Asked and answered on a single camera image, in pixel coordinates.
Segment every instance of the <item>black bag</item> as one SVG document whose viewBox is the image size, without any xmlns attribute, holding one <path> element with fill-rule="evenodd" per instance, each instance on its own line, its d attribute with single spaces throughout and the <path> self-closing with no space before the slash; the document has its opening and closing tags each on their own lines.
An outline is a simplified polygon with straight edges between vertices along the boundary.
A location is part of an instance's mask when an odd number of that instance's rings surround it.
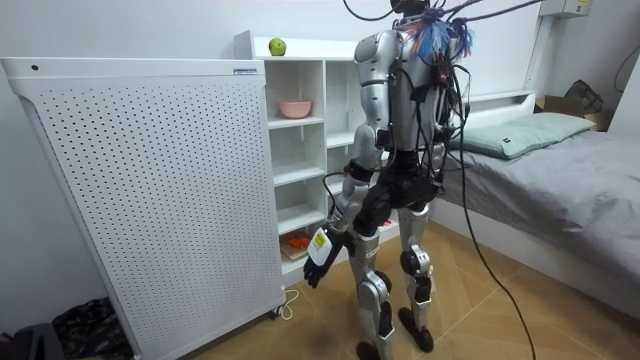
<svg viewBox="0 0 640 360">
<path fill-rule="evenodd" d="M 108 298 L 71 308 L 53 319 L 52 324 L 67 359 L 133 357 Z"/>
</svg>

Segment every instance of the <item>white bookshelf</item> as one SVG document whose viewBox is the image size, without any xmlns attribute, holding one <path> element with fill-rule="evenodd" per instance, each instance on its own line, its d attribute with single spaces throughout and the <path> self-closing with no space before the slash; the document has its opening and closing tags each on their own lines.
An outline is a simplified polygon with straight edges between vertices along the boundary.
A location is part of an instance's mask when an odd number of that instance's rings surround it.
<svg viewBox="0 0 640 360">
<path fill-rule="evenodd" d="M 341 171 L 353 153 L 356 128 L 365 120 L 360 106 L 360 85 L 353 53 L 355 41 L 325 41 L 282 38 L 285 56 L 271 56 L 273 37 L 254 36 L 250 31 L 235 37 L 237 59 L 264 60 L 267 77 L 265 95 L 278 233 L 305 230 L 312 234 L 322 224 L 330 207 L 322 177 Z M 312 100 L 311 114 L 290 120 L 282 116 L 278 102 Z M 389 154 L 383 154 L 383 160 Z M 327 179 L 331 193 L 342 191 L 341 176 Z M 397 217 L 380 228 L 381 242 L 399 235 Z M 342 253 L 337 261 L 347 259 Z M 303 279 L 303 257 L 290 261 L 282 256 L 285 285 Z"/>
</svg>

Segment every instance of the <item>green apple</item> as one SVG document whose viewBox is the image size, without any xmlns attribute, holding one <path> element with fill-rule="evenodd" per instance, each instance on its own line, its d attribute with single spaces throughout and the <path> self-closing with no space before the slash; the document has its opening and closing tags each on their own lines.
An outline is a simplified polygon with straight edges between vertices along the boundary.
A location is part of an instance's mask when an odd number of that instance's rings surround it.
<svg viewBox="0 0 640 360">
<path fill-rule="evenodd" d="M 271 51 L 271 55 L 273 56 L 284 56 L 284 53 L 287 51 L 287 44 L 285 44 L 282 39 L 273 38 L 269 41 L 269 51 Z"/>
</svg>

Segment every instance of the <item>cardboard box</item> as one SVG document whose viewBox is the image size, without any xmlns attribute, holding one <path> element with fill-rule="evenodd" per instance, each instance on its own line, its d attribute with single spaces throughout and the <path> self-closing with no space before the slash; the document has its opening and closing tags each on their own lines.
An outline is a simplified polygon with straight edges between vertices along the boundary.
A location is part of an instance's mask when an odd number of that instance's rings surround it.
<svg viewBox="0 0 640 360">
<path fill-rule="evenodd" d="M 558 96 L 545 96 L 536 99 L 536 109 L 534 113 L 541 112 L 566 114 L 593 121 L 595 125 L 589 129 L 591 131 L 606 132 L 609 129 L 611 120 L 613 120 L 612 111 L 603 109 L 599 113 L 584 115 L 582 113 L 582 101 Z"/>
</svg>

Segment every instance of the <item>perforated metal panel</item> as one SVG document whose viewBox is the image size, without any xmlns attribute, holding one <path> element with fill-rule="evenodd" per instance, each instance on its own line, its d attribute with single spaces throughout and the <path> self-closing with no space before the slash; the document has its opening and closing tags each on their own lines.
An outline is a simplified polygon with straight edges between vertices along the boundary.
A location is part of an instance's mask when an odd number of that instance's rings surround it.
<svg viewBox="0 0 640 360">
<path fill-rule="evenodd" d="M 263 75 L 11 82 L 145 358 L 181 355 L 281 300 Z"/>
</svg>

